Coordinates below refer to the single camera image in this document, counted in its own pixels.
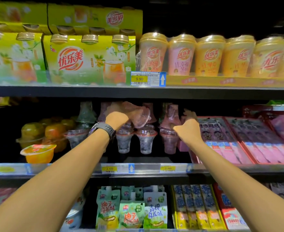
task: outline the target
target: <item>hand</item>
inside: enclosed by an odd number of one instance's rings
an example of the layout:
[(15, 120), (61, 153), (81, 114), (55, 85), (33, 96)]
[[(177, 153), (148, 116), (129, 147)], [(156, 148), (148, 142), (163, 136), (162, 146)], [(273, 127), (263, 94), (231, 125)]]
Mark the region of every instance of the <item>hand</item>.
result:
[(196, 113), (184, 109), (184, 115), (186, 116), (185, 123), (177, 126), (170, 124), (171, 129), (177, 132), (180, 139), (186, 144), (192, 142), (193, 140), (203, 142)]
[(128, 120), (131, 120), (135, 128), (143, 127), (150, 118), (150, 110), (146, 107), (139, 107), (130, 102), (113, 102), (105, 112), (105, 122), (113, 124), (118, 130)]

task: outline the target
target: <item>left arm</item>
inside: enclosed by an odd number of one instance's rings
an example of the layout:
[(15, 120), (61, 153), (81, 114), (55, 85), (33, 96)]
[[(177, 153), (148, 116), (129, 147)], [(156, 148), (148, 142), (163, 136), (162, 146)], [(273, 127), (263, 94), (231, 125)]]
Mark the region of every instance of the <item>left arm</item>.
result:
[[(128, 116), (120, 112), (106, 118), (106, 124), (115, 130), (127, 121)], [(21, 186), (0, 205), (0, 232), (59, 231), (108, 143), (108, 133), (97, 129)]]

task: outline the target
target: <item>black watch strap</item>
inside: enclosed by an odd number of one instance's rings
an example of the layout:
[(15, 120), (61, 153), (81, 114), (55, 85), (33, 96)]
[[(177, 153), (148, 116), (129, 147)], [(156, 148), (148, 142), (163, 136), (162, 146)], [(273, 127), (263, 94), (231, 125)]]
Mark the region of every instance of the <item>black watch strap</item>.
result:
[(116, 135), (116, 130), (114, 130), (110, 125), (103, 123), (103, 122), (98, 122), (96, 123), (92, 129), (90, 130), (89, 134), (92, 134), (93, 132), (96, 131), (96, 129), (103, 129), (105, 130), (109, 136), (110, 136), (110, 141), (114, 139), (115, 135)]

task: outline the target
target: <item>supermarket shelf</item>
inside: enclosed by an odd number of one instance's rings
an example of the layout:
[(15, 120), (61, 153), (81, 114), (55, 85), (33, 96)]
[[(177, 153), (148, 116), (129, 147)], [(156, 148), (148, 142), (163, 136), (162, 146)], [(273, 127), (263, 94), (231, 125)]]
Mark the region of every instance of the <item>supermarket shelf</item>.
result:
[[(118, 172), (103, 173), (102, 166), (116, 166)], [(134, 164), (135, 172), (125, 171), (126, 164), (98, 164), (88, 184), (91, 186), (116, 185), (171, 185), (171, 184), (212, 184), (215, 180), (202, 164)], [(160, 166), (177, 166), (175, 171), (162, 172)], [(38, 174), (47, 164), (0, 164), (0, 188), (20, 187)], [(240, 165), (243, 171), (262, 183), (284, 182), (284, 165)]]
[(159, 99), (284, 100), (284, 88), (133, 87), (133, 86), (0, 86), (0, 97), (98, 97)]

